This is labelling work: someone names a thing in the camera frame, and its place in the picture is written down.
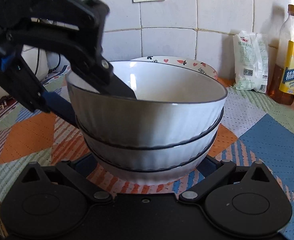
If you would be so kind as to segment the white ribbed bowl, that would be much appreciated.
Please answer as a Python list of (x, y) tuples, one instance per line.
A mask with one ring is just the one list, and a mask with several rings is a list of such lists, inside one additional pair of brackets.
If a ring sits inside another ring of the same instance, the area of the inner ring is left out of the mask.
[(101, 166), (103, 166), (103, 168), (105, 168), (109, 173), (111, 173), (112, 175), (122, 180), (127, 180), (139, 185), (157, 185), (157, 184), (166, 184), (168, 182), (178, 180), (179, 178), (190, 173), (204, 160), (206, 155), (199, 157), (198, 159), (179, 167), (174, 167), (168, 170), (154, 171), (154, 172), (123, 170), (121, 168), (117, 168), (115, 166), (109, 165), (105, 161), (100, 160), (95, 155), (94, 157), (98, 161), (98, 163)]
[(100, 94), (67, 74), (71, 105), (91, 136), (132, 147), (158, 147), (195, 139), (219, 118), (227, 89), (210, 76), (169, 64), (114, 61), (114, 74), (134, 99)]
[(94, 137), (82, 125), (79, 129), (88, 148), (100, 160), (123, 170), (154, 172), (179, 167), (205, 156), (215, 141), (223, 114), (221, 111), (214, 124), (197, 137), (167, 146), (121, 146)]

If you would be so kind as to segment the white rice cooker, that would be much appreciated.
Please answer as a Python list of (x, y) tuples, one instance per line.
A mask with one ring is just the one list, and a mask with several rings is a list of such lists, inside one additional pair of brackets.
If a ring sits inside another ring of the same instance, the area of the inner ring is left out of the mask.
[(66, 86), (64, 76), (70, 70), (70, 63), (64, 56), (24, 46), (22, 57), (46, 90), (61, 94)]

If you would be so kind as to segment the cooking oil bottle yellow label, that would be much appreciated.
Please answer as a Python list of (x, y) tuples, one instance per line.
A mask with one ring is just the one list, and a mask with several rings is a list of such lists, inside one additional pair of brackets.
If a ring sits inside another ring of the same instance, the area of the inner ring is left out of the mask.
[(287, 7), (288, 18), (279, 32), (279, 43), (268, 95), (275, 102), (291, 105), (294, 101), (294, 5)]

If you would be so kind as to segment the white salt bag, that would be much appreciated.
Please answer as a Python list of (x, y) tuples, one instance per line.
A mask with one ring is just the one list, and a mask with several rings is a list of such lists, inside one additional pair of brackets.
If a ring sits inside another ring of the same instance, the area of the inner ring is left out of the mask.
[(268, 38), (266, 34), (240, 31), (233, 36), (237, 90), (266, 93), (268, 83)]

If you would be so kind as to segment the pink bunny Lovely Bear plate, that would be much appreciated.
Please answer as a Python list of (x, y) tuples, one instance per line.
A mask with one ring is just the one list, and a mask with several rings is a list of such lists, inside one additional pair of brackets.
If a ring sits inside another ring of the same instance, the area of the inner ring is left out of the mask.
[(176, 57), (176, 56), (147, 56), (147, 57), (132, 59), (132, 61), (170, 64), (173, 66), (179, 66), (179, 67), (195, 70), (201, 74), (205, 74), (216, 80), (218, 79), (217, 71), (213, 67), (211, 67), (210, 65), (204, 62), (193, 60), (193, 59)]

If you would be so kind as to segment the patchwork checkered tablecloth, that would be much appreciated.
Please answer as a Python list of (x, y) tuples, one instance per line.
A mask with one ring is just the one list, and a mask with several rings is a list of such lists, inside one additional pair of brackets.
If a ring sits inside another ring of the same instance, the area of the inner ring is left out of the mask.
[[(264, 162), (292, 204), (293, 216), (285, 235), (294, 239), (294, 105), (235, 90), (228, 80), (223, 84), (228, 98), (209, 154), (239, 166)], [(87, 153), (80, 131), (56, 115), (30, 112), (15, 100), (0, 104), (0, 199), (29, 162), (49, 166)]]

